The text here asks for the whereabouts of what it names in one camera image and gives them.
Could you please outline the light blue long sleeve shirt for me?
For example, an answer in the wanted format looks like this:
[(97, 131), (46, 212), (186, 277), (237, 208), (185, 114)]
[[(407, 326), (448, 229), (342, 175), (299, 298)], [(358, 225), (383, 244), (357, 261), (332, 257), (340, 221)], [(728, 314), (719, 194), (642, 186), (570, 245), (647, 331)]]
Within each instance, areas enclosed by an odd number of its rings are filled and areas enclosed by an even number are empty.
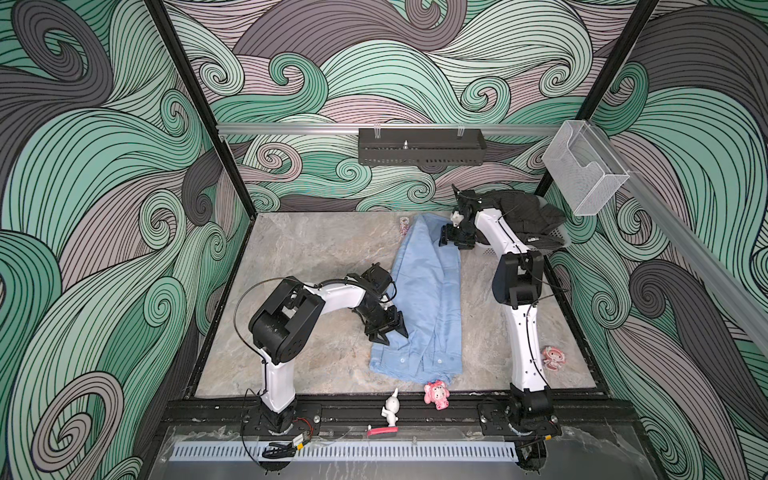
[(410, 227), (393, 262), (394, 305), (408, 335), (390, 332), (374, 344), (371, 371), (404, 382), (449, 384), (462, 373), (461, 259), (456, 246), (439, 244), (447, 218), (422, 214)]

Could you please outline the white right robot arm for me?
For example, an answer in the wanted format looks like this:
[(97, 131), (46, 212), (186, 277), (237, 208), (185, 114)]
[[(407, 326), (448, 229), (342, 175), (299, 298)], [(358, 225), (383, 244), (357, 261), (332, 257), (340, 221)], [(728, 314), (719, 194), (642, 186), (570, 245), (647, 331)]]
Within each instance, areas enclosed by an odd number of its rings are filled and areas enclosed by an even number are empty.
[(490, 290), (501, 305), (511, 346), (513, 372), (505, 414), (511, 434), (530, 442), (557, 436), (552, 389), (543, 374), (537, 308), (546, 284), (545, 254), (562, 245), (551, 233), (564, 223), (564, 214), (523, 191), (452, 190), (456, 208), (442, 227), (439, 244), (460, 250), (481, 244), (497, 258)]

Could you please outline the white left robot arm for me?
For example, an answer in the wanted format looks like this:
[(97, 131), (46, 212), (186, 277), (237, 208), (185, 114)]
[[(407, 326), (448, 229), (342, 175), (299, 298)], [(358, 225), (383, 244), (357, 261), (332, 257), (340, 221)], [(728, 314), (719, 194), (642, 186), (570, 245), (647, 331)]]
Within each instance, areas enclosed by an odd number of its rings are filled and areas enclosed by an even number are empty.
[(408, 336), (403, 313), (393, 304), (397, 287), (378, 263), (361, 274), (310, 284), (294, 276), (276, 277), (277, 284), (243, 332), (235, 333), (260, 358), (262, 389), (241, 421), (245, 436), (277, 437), (300, 431), (312, 435), (319, 427), (321, 407), (302, 405), (295, 389), (295, 359), (306, 347), (321, 316), (350, 310), (361, 320), (363, 333), (376, 344), (388, 345), (387, 334)]

